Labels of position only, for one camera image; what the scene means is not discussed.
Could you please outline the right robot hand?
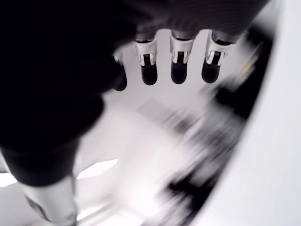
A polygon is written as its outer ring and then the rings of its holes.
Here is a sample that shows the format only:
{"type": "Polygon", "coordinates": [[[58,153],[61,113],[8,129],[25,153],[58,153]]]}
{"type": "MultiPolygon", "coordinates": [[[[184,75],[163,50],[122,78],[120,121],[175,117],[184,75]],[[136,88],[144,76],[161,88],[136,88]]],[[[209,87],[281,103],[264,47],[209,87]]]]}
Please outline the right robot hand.
{"type": "Polygon", "coordinates": [[[234,43],[264,0],[3,0],[0,3],[0,152],[29,205],[75,226],[73,166],[81,137],[124,89],[117,49],[134,42],[155,62],[154,35],[213,31],[212,52],[234,43]]]}

